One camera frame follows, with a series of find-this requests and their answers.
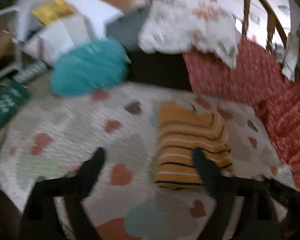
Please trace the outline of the yellow striped knit sweater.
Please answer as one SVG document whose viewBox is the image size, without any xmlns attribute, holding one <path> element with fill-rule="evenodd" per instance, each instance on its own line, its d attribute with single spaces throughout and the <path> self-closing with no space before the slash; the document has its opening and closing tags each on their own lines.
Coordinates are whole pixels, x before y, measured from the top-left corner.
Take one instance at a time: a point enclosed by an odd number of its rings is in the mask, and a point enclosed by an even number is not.
<svg viewBox="0 0 300 240">
<path fill-rule="evenodd" d="M 203 187 L 192 152 L 198 148 L 223 172 L 234 172 L 228 145 L 229 133 L 219 113 L 197 114 L 171 101 L 158 111 L 158 155 L 154 181 L 170 190 Z"/>
</svg>

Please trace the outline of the white heart-patterned blanket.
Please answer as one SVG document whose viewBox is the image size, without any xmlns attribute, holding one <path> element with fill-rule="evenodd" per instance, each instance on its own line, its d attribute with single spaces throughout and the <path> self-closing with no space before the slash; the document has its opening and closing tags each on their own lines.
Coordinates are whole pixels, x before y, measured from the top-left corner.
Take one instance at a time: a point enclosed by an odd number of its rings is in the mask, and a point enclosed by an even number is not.
<svg viewBox="0 0 300 240">
<path fill-rule="evenodd" d="M 64 176 L 103 147 L 107 162 L 84 202 L 103 239 L 196 239 L 213 212 L 213 199 L 154 183 L 163 101 L 224 118 L 235 175 L 264 174 L 294 187 L 290 167 L 250 106 L 138 83 L 64 98 L 51 92 L 47 76 L 29 91 L 30 100 L 0 133 L 0 188 L 20 210 L 38 177 Z"/>
</svg>

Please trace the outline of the green box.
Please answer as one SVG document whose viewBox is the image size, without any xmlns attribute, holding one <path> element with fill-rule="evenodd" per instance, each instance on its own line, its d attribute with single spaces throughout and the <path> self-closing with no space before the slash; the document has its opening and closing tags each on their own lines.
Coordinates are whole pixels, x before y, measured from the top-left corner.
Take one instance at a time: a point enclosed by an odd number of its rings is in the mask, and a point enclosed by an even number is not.
<svg viewBox="0 0 300 240">
<path fill-rule="evenodd" d="M 27 87 L 16 81 L 9 81 L 0 90 L 0 130 L 17 114 L 19 108 L 30 98 Z"/>
</svg>

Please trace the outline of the red floral bedsheet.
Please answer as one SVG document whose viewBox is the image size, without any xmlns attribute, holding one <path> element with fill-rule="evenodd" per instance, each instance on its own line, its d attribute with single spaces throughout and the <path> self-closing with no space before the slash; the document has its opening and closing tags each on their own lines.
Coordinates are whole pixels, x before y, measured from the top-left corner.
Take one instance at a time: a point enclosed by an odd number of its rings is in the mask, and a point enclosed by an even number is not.
<svg viewBox="0 0 300 240">
<path fill-rule="evenodd" d="M 300 192 L 300 78 L 287 81 L 275 57 L 244 37 L 238 49 L 235 69 L 212 53 L 184 53 L 192 90 L 251 105 Z"/>
</svg>

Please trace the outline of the white patterned strip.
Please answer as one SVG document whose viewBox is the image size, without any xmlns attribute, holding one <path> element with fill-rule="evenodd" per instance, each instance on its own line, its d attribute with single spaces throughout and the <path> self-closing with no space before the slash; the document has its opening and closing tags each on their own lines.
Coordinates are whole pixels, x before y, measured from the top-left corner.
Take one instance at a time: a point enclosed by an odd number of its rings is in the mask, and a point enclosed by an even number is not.
<svg viewBox="0 0 300 240">
<path fill-rule="evenodd" d="M 13 77 L 13 80 L 24 85 L 48 71 L 49 67 L 44 61 L 36 61 L 35 63 L 27 66 L 25 69 L 17 72 L 17 74 Z"/>
</svg>

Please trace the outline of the teal pillow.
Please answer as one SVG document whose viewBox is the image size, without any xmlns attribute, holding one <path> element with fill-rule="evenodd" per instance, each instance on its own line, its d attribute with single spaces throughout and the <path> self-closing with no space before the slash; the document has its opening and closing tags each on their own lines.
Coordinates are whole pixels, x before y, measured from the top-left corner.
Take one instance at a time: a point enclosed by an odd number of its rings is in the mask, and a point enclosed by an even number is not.
<svg viewBox="0 0 300 240">
<path fill-rule="evenodd" d="M 94 39 L 56 60 L 50 87 L 59 96 L 80 96 L 118 85 L 127 73 L 123 46 L 111 38 Z"/>
</svg>

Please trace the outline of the white cloth on chair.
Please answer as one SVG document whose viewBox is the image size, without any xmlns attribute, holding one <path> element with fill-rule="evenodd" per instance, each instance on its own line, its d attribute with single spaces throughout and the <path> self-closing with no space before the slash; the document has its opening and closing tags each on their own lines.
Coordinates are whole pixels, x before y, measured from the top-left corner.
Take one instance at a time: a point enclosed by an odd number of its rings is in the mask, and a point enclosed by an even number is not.
<svg viewBox="0 0 300 240">
<path fill-rule="evenodd" d="M 288 35 L 285 60 L 281 73 L 289 81 L 300 78 L 300 22 L 296 32 Z"/>
</svg>

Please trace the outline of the white paper bag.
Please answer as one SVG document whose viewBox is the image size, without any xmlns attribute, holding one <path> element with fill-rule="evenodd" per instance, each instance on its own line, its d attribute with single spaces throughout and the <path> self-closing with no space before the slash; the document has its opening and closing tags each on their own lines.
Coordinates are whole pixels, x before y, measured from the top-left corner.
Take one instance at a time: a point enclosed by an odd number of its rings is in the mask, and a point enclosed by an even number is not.
<svg viewBox="0 0 300 240">
<path fill-rule="evenodd" d="M 89 20 L 82 14 L 75 14 L 38 31 L 23 45 L 22 51 L 53 65 L 61 55 L 90 42 L 93 37 Z"/>
</svg>

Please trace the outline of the grey folded garment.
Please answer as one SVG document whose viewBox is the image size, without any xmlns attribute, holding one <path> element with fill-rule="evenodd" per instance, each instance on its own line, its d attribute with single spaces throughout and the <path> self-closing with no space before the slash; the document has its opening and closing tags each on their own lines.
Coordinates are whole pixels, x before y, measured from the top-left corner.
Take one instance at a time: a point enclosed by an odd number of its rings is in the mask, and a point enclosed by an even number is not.
<svg viewBox="0 0 300 240">
<path fill-rule="evenodd" d="M 151 4 L 138 7 L 106 24 L 106 36 L 119 42 L 128 53 L 141 51 L 139 32 L 149 15 Z"/>
</svg>

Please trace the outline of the white floral cloth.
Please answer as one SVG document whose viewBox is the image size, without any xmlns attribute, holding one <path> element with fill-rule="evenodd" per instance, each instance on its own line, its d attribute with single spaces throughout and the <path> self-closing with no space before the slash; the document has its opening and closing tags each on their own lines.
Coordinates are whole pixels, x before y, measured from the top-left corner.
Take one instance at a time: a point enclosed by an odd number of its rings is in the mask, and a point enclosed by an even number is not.
<svg viewBox="0 0 300 240">
<path fill-rule="evenodd" d="M 138 35 L 146 53 L 213 53 L 236 68 L 240 33 L 236 18 L 216 2 L 155 0 Z"/>
</svg>

